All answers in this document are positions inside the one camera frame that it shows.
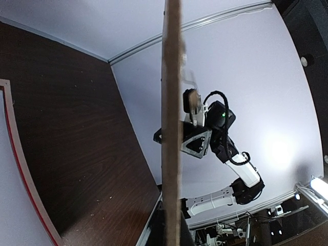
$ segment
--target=white ceiling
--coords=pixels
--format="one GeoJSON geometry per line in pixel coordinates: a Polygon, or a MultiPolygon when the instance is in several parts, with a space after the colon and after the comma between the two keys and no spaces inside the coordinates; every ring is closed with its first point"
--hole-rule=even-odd
{"type": "MultiPolygon", "coordinates": [[[[184,0],[190,22],[266,0],[184,0]]],[[[162,32],[164,0],[0,0],[0,16],[110,59],[162,32]]]]}
{"type": "MultiPolygon", "coordinates": [[[[312,174],[322,176],[311,93],[277,9],[241,14],[183,35],[187,67],[195,73],[202,98],[214,90],[228,97],[237,116],[229,135],[241,151],[250,153],[266,185],[249,205],[208,211],[188,223],[260,206],[293,191],[296,183],[310,181],[312,174]]],[[[142,151],[161,183],[160,145],[153,141],[161,125],[161,44],[116,63],[113,71],[142,151]]],[[[236,178],[211,151],[201,160],[182,154],[182,197],[215,192],[236,178]]]]}

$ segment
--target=bright light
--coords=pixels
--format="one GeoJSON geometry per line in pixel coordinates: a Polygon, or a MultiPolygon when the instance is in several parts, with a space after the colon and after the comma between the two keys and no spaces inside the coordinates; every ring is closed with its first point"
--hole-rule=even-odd
{"type": "Polygon", "coordinates": [[[264,156],[274,163],[276,170],[285,171],[291,167],[297,147],[287,135],[272,132],[265,136],[263,146],[264,156]]]}
{"type": "Polygon", "coordinates": [[[315,178],[311,180],[311,187],[319,193],[323,199],[328,201],[328,183],[324,182],[320,178],[315,178]]]}

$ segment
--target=light fixture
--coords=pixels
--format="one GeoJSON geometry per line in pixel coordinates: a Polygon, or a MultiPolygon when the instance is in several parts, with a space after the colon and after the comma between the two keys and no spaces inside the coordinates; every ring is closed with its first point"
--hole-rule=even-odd
{"type": "MultiPolygon", "coordinates": [[[[312,188],[312,185],[314,187],[320,186],[320,185],[318,185],[317,181],[314,181],[313,183],[311,182],[311,188],[312,188]]],[[[309,201],[311,201],[320,211],[322,211],[324,213],[325,216],[328,217],[328,203],[322,199],[322,196],[318,197],[317,193],[319,194],[319,192],[315,193],[314,190],[315,190],[314,188],[309,189],[308,187],[305,187],[301,183],[296,184],[296,191],[302,193],[305,198],[307,198],[309,201]]]]}
{"type": "Polygon", "coordinates": [[[328,183],[324,182],[320,178],[311,180],[311,188],[315,190],[323,199],[328,201],[328,183]]]}

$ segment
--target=small black object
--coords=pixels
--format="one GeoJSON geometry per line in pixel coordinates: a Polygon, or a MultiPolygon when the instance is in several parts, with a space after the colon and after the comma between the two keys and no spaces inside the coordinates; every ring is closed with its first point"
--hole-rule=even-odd
{"type": "Polygon", "coordinates": [[[215,130],[222,130],[224,127],[225,119],[228,117],[228,128],[232,125],[232,123],[236,119],[236,115],[229,110],[229,115],[226,114],[226,107],[223,103],[219,101],[213,102],[209,106],[209,111],[206,116],[206,126],[215,129],[215,130]]]}
{"type": "Polygon", "coordinates": [[[157,132],[155,132],[154,141],[159,144],[162,144],[162,128],[160,128],[157,132]]]}
{"type": "Polygon", "coordinates": [[[215,127],[217,128],[217,130],[219,131],[219,133],[221,134],[221,142],[222,142],[222,145],[224,147],[224,151],[225,151],[225,154],[226,156],[229,157],[229,161],[236,165],[236,166],[242,166],[244,164],[247,164],[250,162],[251,160],[251,156],[249,155],[249,153],[247,152],[243,152],[243,154],[245,156],[247,156],[247,159],[245,161],[242,161],[242,162],[236,162],[232,159],[232,155],[231,155],[231,151],[229,150],[229,143],[228,143],[228,128],[231,126],[232,122],[235,120],[233,118],[233,115],[231,110],[229,110],[229,105],[228,105],[228,99],[227,97],[220,91],[212,91],[204,100],[204,103],[206,103],[206,101],[213,95],[219,95],[223,98],[223,101],[224,101],[224,105],[218,101],[212,103],[210,106],[209,106],[209,109],[216,109],[216,111],[214,111],[214,113],[217,113],[217,111],[222,111],[220,108],[224,107],[224,114],[222,114],[222,117],[224,117],[224,124],[223,124],[223,127],[220,128],[220,121],[217,121],[215,120],[215,117],[220,117],[219,115],[216,115],[216,114],[212,114],[214,115],[214,120],[210,120],[208,123],[206,123],[205,125],[212,128],[212,127],[215,127]]]}
{"type": "MultiPolygon", "coordinates": [[[[220,161],[222,161],[223,163],[226,163],[228,160],[230,160],[230,157],[227,156],[227,153],[225,151],[225,146],[223,146],[221,144],[221,132],[215,131],[212,133],[212,135],[214,135],[214,136],[215,136],[215,134],[218,137],[211,138],[211,142],[210,142],[211,150],[220,161]]],[[[239,153],[238,150],[236,149],[233,141],[229,137],[227,140],[227,145],[228,145],[228,149],[230,151],[230,156],[235,156],[239,153]]]]}
{"type": "Polygon", "coordinates": [[[245,205],[255,200],[265,187],[263,180],[252,187],[247,187],[241,178],[236,179],[230,187],[234,190],[233,196],[237,204],[245,205]]]}
{"type": "Polygon", "coordinates": [[[186,198],[181,199],[181,211],[182,211],[185,219],[190,219],[191,216],[190,216],[190,214],[188,214],[189,208],[187,207],[187,201],[188,201],[188,199],[186,199],[186,198]]]}

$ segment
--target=dark wood panel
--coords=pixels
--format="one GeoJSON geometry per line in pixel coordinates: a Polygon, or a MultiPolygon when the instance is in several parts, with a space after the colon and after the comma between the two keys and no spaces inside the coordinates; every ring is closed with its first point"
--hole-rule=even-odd
{"type": "Polygon", "coordinates": [[[35,186],[68,245],[135,245],[159,195],[109,64],[0,24],[35,186]]]}
{"type": "Polygon", "coordinates": [[[301,234],[292,240],[280,244],[281,246],[326,246],[328,242],[328,222],[315,227],[314,229],[301,234]]]}

